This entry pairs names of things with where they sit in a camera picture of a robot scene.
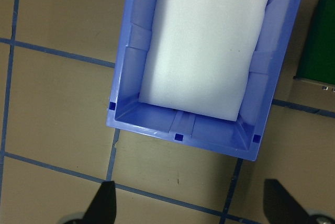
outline white foam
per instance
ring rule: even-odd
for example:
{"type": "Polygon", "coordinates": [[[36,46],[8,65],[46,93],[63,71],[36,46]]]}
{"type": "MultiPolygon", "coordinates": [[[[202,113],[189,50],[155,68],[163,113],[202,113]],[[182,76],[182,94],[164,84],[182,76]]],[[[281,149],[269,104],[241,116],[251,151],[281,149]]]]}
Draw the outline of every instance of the white foam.
{"type": "Polygon", "coordinates": [[[236,120],[267,0],[157,0],[140,102],[236,120]]]}

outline beige floor tile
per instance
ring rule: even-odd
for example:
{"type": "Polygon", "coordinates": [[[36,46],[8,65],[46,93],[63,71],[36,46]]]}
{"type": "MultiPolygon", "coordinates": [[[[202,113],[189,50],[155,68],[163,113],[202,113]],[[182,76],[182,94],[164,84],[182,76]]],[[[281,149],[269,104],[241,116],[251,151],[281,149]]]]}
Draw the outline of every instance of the beige floor tile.
{"type": "Polygon", "coordinates": [[[15,48],[6,151],[106,177],[113,69],[15,48]]]}
{"type": "Polygon", "coordinates": [[[220,217],[123,190],[116,191],[115,224],[217,224],[220,217]]]}
{"type": "Polygon", "coordinates": [[[0,0],[0,37],[11,38],[14,0],[0,0]]]}
{"type": "Polygon", "coordinates": [[[58,223],[65,216],[81,217],[98,188],[95,182],[5,158],[0,223],[58,223]]]}
{"type": "Polygon", "coordinates": [[[230,214],[267,223],[263,183],[278,179],[306,209],[335,216],[335,119],[273,106],[256,162],[245,161],[230,214]]]}
{"type": "MultiPolygon", "coordinates": [[[[99,184],[5,158],[0,222],[81,218],[99,184]]],[[[116,223],[218,223],[219,217],[117,189],[116,223]]]]}
{"type": "Polygon", "coordinates": [[[230,156],[121,131],[113,179],[222,211],[235,163],[230,156]]]}
{"type": "Polygon", "coordinates": [[[287,48],[275,98],[311,107],[335,111],[335,94],[315,84],[294,81],[303,52],[309,24],[319,0],[301,0],[295,26],[287,48]]]}
{"type": "Polygon", "coordinates": [[[8,55],[9,55],[9,45],[0,43],[0,133],[1,134],[2,134],[2,123],[4,118],[8,55]]]}
{"type": "Polygon", "coordinates": [[[20,0],[16,39],[115,62],[125,0],[20,0]]]}

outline blue plastic bin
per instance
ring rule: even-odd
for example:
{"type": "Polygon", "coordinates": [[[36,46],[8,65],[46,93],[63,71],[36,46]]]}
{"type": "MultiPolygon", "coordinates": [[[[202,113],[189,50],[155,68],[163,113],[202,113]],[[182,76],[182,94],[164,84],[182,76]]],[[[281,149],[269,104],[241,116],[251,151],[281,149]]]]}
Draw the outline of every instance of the blue plastic bin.
{"type": "Polygon", "coordinates": [[[255,160],[300,0],[269,0],[236,122],[138,102],[156,0],[126,0],[107,125],[255,160]]]}

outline square hole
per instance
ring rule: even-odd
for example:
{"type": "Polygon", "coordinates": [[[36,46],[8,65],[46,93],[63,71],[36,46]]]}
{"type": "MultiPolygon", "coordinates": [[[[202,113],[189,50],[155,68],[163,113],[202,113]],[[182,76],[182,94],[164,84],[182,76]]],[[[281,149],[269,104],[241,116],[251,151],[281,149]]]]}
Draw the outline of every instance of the square hole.
{"type": "Polygon", "coordinates": [[[174,137],[174,139],[178,140],[178,141],[183,141],[183,138],[184,138],[184,136],[181,135],[181,134],[178,134],[178,133],[176,133],[176,136],[174,137]]]}
{"type": "Polygon", "coordinates": [[[260,136],[260,135],[254,135],[253,139],[252,139],[252,142],[259,144],[261,142],[261,138],[262,138],[262,136],[260,136]]]}
{"type": "Polygon", "coordinates": [[[109,109],[110,110],[115,110],[116,104],[113,102],[109,102],[109,109]]]}

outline green object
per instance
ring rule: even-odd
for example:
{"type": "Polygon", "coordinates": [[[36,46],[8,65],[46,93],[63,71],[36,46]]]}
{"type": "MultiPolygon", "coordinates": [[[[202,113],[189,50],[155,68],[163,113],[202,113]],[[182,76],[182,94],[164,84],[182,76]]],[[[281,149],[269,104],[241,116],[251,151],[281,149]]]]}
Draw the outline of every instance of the green object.
{"type": "Polygon", "coordinates": [[[335,85],[335,0],[319,0],[296,77],[335,85]]]}

